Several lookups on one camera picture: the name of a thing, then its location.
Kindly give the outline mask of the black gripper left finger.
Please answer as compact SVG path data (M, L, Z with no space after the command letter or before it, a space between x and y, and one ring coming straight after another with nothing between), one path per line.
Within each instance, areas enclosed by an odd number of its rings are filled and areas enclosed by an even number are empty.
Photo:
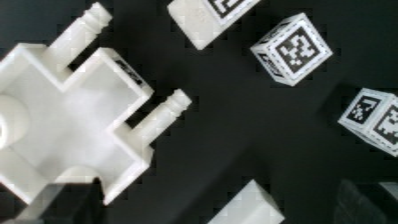
M88 183L49 184L12 224L95 224L102 197L99 179Z

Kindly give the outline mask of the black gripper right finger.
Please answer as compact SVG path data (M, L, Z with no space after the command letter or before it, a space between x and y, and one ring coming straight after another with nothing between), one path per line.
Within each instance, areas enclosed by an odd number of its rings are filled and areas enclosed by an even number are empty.
M331 224L398 224L398 182L340 181Z

